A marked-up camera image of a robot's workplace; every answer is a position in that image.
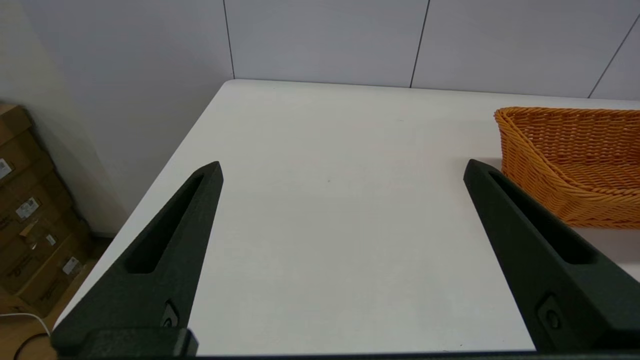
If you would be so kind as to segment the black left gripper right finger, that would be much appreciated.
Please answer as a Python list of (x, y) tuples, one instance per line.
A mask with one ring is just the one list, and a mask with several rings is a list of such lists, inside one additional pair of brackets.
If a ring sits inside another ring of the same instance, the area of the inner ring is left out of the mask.
[(493, 166), (463, 180), (538, 351), (638, 353), (637, 280)]

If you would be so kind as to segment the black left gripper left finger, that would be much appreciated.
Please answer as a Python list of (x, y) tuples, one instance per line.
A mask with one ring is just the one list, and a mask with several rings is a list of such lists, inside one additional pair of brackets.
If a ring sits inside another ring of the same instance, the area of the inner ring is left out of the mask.
[(219, 162), (190, 175), (53, 331), (58, 358), (187, 358), (188, 323), (223, 187)]

